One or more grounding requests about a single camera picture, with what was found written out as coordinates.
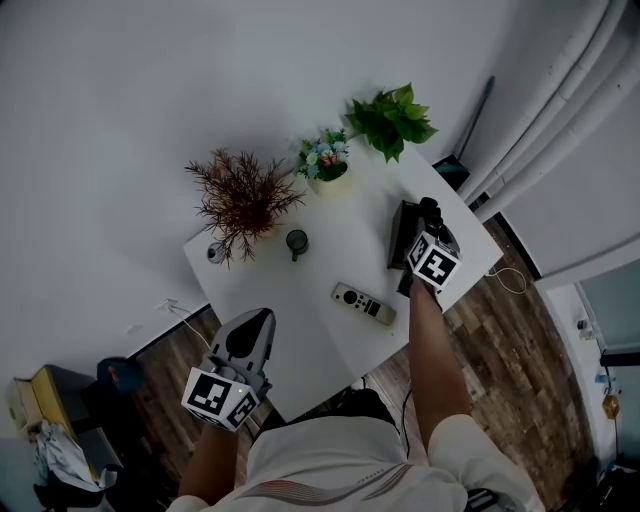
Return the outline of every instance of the dried brown plant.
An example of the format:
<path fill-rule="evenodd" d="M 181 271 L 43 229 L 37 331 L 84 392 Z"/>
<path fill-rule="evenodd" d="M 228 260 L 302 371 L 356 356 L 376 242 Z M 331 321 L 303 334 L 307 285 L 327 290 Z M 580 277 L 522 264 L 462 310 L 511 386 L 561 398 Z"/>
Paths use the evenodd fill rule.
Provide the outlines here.
<path fill-rule="evenodd" d="M 202 206 L 198 214 L 206 217 L 207 229 L 220 230 L 217 237 L 227 263 L 239 243 L 242 258 L 254 259 L 253 246 L 276 225 L 276 219 L 292 205 L 304 204 L 304 192 L 296 192 L 293 183 L 285 183 L 282 160 L 265 167 L 253 153 L 229 156 L 226 149 L 212 152 L 213 162 L 189 161 L 185 169 L 202 186 Z"/>

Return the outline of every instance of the black device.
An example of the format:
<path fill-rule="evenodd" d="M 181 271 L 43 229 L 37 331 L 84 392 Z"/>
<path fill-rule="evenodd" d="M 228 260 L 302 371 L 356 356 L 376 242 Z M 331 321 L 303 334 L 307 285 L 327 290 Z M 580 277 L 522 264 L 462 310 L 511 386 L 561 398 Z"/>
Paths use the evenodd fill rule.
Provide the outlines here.
<path fill-rule="evenodd" d="M 391 240 L 387 268 L 403 270 L 398 293 L 409 297 L 413 272 L 406 259 L 406 253 L 423 231 L 441 242 L 457 247 L 455 238 L 444 224 L 438 201 L 430 197 L 423 197 L 420 203 L 401 201 L 393 216 L 391 226 Z"/>

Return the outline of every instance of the flower pot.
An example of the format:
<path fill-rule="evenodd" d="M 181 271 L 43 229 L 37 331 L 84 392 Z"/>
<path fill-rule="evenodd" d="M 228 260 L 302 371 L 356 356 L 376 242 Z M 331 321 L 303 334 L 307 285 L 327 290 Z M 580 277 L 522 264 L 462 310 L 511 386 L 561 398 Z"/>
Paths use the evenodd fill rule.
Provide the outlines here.
<path fill-rule="evenodd" d="M 347 170 L 335 180 L 322 181 L 318 179 L 309 179 L 309 187 L 318 197 L 335 197 L 351 187 L 353 181 L 352 172 Z"/>

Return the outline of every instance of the white cable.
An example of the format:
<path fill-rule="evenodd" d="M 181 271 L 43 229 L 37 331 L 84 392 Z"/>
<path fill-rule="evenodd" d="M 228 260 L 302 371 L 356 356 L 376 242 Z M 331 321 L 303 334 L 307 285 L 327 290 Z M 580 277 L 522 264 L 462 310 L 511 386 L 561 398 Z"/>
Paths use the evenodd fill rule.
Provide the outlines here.
<path fill-rule="evenodd" d="M 204 342 L 204 344 L 207 346 L 207 348 L 211 348 L 211 346 L 209 345 L 209 343 L 207 343 L 207 340 L 205 339 L 205 337 L 200 334 L 198 331 L 196 331 L 193 327 L 191 327 L 187 321 L 182 317 L 182 315 L 180 313 L 176 313 L 174 311 L 174 309 L 179 309 L 180 311 L 185 311 L 189 314 L 191 314 L 190 311 L 183 309 L 183 308 L 179 308 L 178 306 L 174 306 L 172 304 L 169 304 L 167 306 L 167 309 L 169 310 L 170 313 L 173 313 L 174 315 L 176 315 L 180 320 L 182 320 L 182 322 L 184 323 L 184 325 L 186 325 L 189 329 L 191 329 L 193 332 L 195 332 L 198 336 L 200 336 L 200 339 Z"/>
<path fill-rule="evenodd" d="M 500 270 L 498 270 L 496 272 L 495 271 L 496 267 L 491 267 L 491 268 L 494 270 L 493 274 L 491 272 L 487 272 L 485 274 L 485 277 L 497 277 L 498 281 L 500 282 L 502 287 L 505 290 L 507 290 L 508 292 L 511 292 L 511 293 L 513 293 L 515 295 L 522 295 L 524 292 L 527 291 L 527 279 L 526 279 L 526 277 L 524 277 L 524 274 L 522 272 L 520 272 L 518 269 L 513 268 L 513 267 L 504 267 L 504 268 L 501 268 Z M 505 270 L 513 270 L 514 272 L 517 272 L 518 274 L 520 274 L 520 277 L 522 278 L 522 290 L 520 290 L 520 291 L 514 290 L 512 288 L 509 288 L 506 284 L 504 284 L 502 282 L 502 279 L 500 279 L 500 272 L 504 272 Z"/>

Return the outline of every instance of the power cord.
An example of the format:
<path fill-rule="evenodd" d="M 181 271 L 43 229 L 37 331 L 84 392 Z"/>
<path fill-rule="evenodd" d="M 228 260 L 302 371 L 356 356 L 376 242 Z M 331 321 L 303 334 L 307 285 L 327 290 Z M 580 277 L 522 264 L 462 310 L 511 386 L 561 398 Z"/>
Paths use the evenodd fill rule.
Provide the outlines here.
<path fill-rule="evenodd" d="M 409 388 L 407 391 L 407 396 L 404 398 L 404 402 L 402 403 L 402 432 L 404 433 L 404 441 L 407 444 L 407 459 L 409 458 L 409 454 L 411 453 L 411 445 L 409 444 L 409 436 L 407 435 L 407 426 L 404 423 L 404 414 L 407 409 L 407 402 L 409 401 L 409 397 L 413 392 L 412 388 Z"/>
<path fill-rule="evenodd" d="M 527 291 L 527 279 L 526 277 L 524 277 L 524 274 L 522 272 L 520 272 L 517 268 L 513 268 L 513 267 L 504 267 L 501 268 L 500 270 L 496 271 L 496 267 L 493 266 L 491 267 L 491 270 L 493 270 L 493 274 L 491 272 L 487 272 L 485 274 L 485 277 L 497 277 L 498 281 L 500 282 L 500 284 L 502 285 L 502 287 L 507 290 L 508 292 L 511 292 L 515 295 L 522 295 L 524 292 Z M 520 277 L 522 278 L 522 290 L 514 290 L 513 288 L 509 288 L 506 284 L 504 284 L 502 282 L 502 279 L 500 279 L 500 273 L 504 272 L 505 270 L 513 270 L 516 274 L 519 274 Z"/>
<path fill-rule="evenodd" d="M 167 305 L 167 310 L 169 311 L 169 313 L 173 313 L 174 315 L 176 315 L 180 320 L 182 320 L 182 323 L 184 323 L 184 325 L 186 325 L 189 329 L 191 329 L 193 332 L 195 332 L 200 339 L 203 341 L 203 343 L 207 346 L 207 349 L 210 349 L 211 346 L 209 345 L 209 343 L 207 342 L 207 340 L 205 339 L 205 337 L 200 334 L 198 331 L 196 331 L 193 327 L 191 327 L 189 325 L 189 323 L 185 320 L 185 318 L 178 312 L 176 312 L 175 310 L 180 310 L 180 311 L 184 311 L 185 313 L 189 313 L 189 316 L 191 316 L 191 312 L 187 309 L 184 308 L 179 308 L 178 306 L 175 306 L 173 304 L 168 304 Z"/>

